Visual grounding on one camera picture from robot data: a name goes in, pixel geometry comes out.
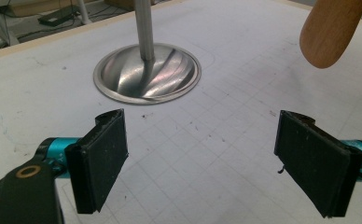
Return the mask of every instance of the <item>wooden spoon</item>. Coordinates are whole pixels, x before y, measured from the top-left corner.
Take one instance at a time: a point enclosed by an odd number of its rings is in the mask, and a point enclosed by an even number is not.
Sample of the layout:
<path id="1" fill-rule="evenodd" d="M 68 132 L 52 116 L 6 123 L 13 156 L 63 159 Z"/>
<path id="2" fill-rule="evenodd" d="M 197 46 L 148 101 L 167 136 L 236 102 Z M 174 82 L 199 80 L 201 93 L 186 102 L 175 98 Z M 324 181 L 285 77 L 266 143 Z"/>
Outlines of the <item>wooden spoon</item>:
<path id="1" fill-rule="evenodd" d="M 362 0 L 317 0 L 300 33 L 300 49 L 313 66 L 328 68 L 344 53 L 362 15 Z"/>

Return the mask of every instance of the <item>wooden handle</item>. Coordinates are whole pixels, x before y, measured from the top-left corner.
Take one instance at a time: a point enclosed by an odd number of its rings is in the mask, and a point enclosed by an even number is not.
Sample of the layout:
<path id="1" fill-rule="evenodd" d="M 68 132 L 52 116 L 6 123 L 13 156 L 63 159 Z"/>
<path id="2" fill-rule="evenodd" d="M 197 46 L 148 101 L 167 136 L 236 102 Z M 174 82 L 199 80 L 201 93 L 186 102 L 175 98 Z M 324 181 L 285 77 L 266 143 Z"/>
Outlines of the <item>wooden handle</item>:
<path id="1" fill-rule="evenodd" d="M 328 68 L 344 53 L 362 15 L 362 0 L 317 0 L 300 33 L 300 49 L 313 66 Z"/>

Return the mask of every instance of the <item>table surface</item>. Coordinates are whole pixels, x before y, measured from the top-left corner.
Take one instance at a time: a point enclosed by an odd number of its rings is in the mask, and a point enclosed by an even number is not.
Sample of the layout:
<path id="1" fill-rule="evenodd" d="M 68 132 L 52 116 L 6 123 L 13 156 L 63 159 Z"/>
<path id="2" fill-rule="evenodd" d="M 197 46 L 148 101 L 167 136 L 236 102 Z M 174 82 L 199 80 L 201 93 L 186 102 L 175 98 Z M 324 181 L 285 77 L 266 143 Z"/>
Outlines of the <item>table surface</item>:
<path id="1" fill-rule="evenodd" d="M 66 223 L 362 223 L 362 183 L 344 218 L 322 219 L 273 155 L 280 110 L 362 138 L 362 22 L 320 70 L 303 58 L 309 8 L 280 0 L 174 0 L 152 8 L 154 41 L 194 54 L 202 79 L 161 105 L 125 105 L 94 86 L 96 64 L 137 43 L 132 13 L 0 50 L 0 178 L 48 137 L 83 136 L 125 109 L 130 158 L 103 211 L 77 215 L 57 182 Z"/>

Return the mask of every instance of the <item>round metal base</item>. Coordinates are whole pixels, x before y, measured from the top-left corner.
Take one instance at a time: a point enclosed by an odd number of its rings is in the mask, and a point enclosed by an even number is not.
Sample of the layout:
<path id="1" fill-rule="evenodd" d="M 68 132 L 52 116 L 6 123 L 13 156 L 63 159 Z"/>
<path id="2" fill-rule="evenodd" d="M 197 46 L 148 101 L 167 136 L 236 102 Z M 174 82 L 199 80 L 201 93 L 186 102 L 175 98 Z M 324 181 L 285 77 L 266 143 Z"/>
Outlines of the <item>round metal base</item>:
<path id="1" fill-rule="evenodd" d="M 106 96 L 128 104 L 153 105 L 180 97 L 198 83 L 202 69 L 189 52 L 154 44 L 155 59 L 141 59 L 138 45 L 105 56 L 94 69 L 94 83 Z"/>

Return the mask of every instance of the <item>wooden object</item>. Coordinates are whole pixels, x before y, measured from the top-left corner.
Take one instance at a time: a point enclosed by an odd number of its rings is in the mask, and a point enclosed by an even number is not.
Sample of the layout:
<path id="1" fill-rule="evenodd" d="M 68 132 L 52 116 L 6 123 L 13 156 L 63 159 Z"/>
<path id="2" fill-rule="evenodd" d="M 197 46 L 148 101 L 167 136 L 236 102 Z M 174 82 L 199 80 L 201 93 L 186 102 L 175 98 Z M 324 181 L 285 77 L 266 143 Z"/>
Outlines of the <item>wooden object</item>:
<path id="1" fill-rule="evenodd" d="M 96 0 L 85 0 L 85 3 Z M 16 17 L 33 16 L 38 13 L 68 7 L 70 4 L 78 5 L 77 0 L 32 0 L 30 2 L 11 4 L 9 8 Z"/>
<path id="2" fill-rule="evenodd" d="M 155 5 L 155 0 L 150 0 L 151 6 Z M 104 0 L 108 5 L 126 9 L 128 11 L 134 10 L 134 0 Z"/>
<path id="3" fill-rule="evenodd" d="M 318 0 L 300 33 L 304 57 L 328 68 L 344 53 L 362 15 L 362 0 Z"/>

